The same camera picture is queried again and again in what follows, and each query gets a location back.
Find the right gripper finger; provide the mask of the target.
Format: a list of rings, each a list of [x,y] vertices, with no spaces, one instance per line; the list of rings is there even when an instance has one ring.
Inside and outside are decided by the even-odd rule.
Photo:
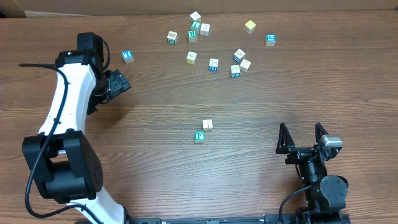
[[[279,126],[279,138],[277,147],[275,150],[276,154],[289,154],[295,148],[294,140],[292,139],[289,130],[285,123],[280,123]]]
[[[324,127],[320,123],[315,124],[315,142],[319,143],[323,135],[328,134]]]

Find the plain wooden picture block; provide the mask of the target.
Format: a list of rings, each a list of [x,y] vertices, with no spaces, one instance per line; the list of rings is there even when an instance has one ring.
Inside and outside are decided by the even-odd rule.
[[[204,131],[211,131],[213,129],[213,121],[211,119],[204,119],[202,126]]]

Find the green F letter block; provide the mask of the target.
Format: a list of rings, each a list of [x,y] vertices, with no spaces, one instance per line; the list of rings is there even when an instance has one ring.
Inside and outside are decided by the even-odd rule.
[[[205,141],[205,132],[204,131],[195,131],[195,142],[203,143]]]

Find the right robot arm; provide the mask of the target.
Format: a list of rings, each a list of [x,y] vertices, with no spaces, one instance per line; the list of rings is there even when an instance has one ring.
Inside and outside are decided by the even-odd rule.
[[[310,147],[297,147],[284,123],[279,126],[276,154],[285,154],[287,165],[294,165],[303,187],[288,195],[279,207],[277,223],[349,223],[348,215],[341,213],[346,207],[348,181],[339,175],[329,175],[325,162],[342,150],[339,136],[328,134],[320,123],[315,125],[315,143]],[[305,194],[306,207],[293,215],[283,215],[288,200]]]

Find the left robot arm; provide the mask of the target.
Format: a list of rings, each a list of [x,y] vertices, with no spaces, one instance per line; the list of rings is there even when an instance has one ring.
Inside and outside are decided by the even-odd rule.
[[[130,89],[110,70],[109,47],[93,32],[77,35],[77,49],[60,52],[53,64],[57,86],[44,124],[26,137],[22,153],[30,169],[24,202],[36,218],[77,209],[90,223],[132,223],[127,209],[104,187],[100,159],[85,136],[86,117]]]

